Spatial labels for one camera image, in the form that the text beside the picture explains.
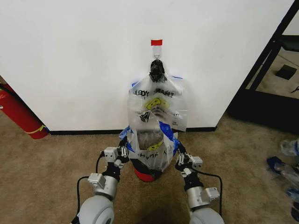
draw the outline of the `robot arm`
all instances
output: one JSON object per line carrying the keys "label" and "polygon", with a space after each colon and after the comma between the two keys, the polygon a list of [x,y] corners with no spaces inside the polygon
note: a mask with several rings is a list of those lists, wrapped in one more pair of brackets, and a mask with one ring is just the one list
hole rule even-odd
{"label": "robot arm", "polygon": [[[108,162],[107,170],[102,174],[92,173],[88,182],[93,186],[95,196],[88,198],[72,224],[111,224],[114,220],[113,199],[120,181],[121,168],[129,161],[126,140],[119,147],[108,147],[104,156]],[[205,208],[220,196],[217,188],[203,188],[194,169],[201,167],[203,161],[186,153],[179,145],[178,161],[175,168],[181,172],[185,181],[184,189],[188,196],[191,212],[190,224],[224,224],[221,216],[211,208]]]}
{"label": "robot arm", "polygon": [[195,170],[201,167],[202,159],[188,154],[181,144],[179,144],[178,150],[179,155],[175,168],[181,172],[184,178],[184,190],[187,193],[191,212],[190,224],[224,224],[221,215],[211,208],[204,207],[217,199],[220,194],[217,188],[204,189],[203,183],[197,177]]}
{"label": "robot arm", "polygon": [[113,199],[120,181],[121,169],[129,161],[128,150],[120,143],[119,147],[104,150],[108,163],[102,174],[92,173],[88,182],[93,186],[95,196],[88,198],[78,213],[78,224],[111,224],[114,219]]}

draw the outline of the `black wire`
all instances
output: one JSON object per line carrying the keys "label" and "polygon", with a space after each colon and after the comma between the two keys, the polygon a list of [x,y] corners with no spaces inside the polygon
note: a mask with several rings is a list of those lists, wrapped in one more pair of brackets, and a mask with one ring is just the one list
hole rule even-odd
{"label": "black wire", "polygon": [[101,152],[99,157],[98,157],[97,163],[95,164],[95,172],[96,173],[98,173],[98,166],[99,166],[100,158],[102,158],[104,155],[105,155],[104,152]]}
{"label": "black wire", "polygon": [[79,184],[80,184],[80,181],[81,181],[82,179],[85,179],[85,178],[88,178],[88,176],[80,177],[79,180],[77,181],[77,202],[78,202],[78,206],[77,206],[77,214],[78,214],[79,211],[80,211],[80,190],[79,190]]}
{"label": "black wire", "polygon": [[217,177],[220,181],[220,196],[219,196],[219,215],[222,216],[222,179],[220,176],[218,175],[215,175],[215,174],[208,174],[208,173],[204,173],[204,172],[201,172],[201,171],[198,171],[192,167],[190,167],[190,169],[194,170],[195,172],[199,173],[199,174],[202,174],[202,175],[206,175],[206,176],[214,176],[214,177]]}

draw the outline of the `white plastic bag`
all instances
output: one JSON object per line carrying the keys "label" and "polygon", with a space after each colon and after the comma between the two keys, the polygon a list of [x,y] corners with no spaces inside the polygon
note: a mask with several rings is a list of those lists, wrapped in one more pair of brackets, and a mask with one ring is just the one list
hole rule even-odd
{"label": "white plastic bag", "polygon": [[172,133],[171,127],[157,122],[154,130],[137,131],[127,127],[120,138],[127,136],[129,158],[138,159],[149,169],[164,171],[177,150],[178,133]]}
{"label": "white plastic bag", "polygon": [[153,170],[163,171],[170,164],[178,141],[172,128],[186,130],[183,89],[182,79],[165,75],[162,62],[154,60],[150,74],[129,90],[129,127],[120,137],[128,138],[130,159],[138,159]]}
{"label": "white plastic bag", "polygon": [[163,76],[160,82],[153,82],[146,76],[129,90],[128,119],[133,129],[148,129],[149,112],[156,119],[180,131],[186,130],[187,106],[183,98],[180,78]]}

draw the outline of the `fire extinguisher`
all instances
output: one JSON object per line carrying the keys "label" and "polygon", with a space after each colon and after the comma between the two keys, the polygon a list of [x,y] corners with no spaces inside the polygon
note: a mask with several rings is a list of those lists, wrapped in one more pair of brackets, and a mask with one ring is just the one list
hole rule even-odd
{"label": "fire extinguisher", "polygon": [[41,139],[48,134],[46,126],[8,84],[0,85],[0,109],[33,139]]}

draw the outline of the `beige carpet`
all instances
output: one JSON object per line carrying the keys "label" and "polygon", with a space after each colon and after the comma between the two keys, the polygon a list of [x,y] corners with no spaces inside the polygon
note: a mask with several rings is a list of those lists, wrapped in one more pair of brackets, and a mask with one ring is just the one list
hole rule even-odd
{"label": "beige carpet", "polygon": [[[76,213],[76,181],[94,172],[101,150],[118,144],[117,135],[47,136],[33,140],[0,113],[0,217],[3,224],[69,224]],[[226,224],[291,224],[286,181],[267,171],[265,159],[283,156],[279,142],[296,136],[224,116],[216,132],[180,133],[202,171],[223,178]],[[183,179],[174,163],[153,183],[137,179],[131,164],[121,173],[114,224],[187,224]],[[99,171],[104,171],[101,161]],[[202,177],[206,187],[217,178]],[[86,180],[81,201],[93,195]],[[218,202],[212,208],[218,210]]]}

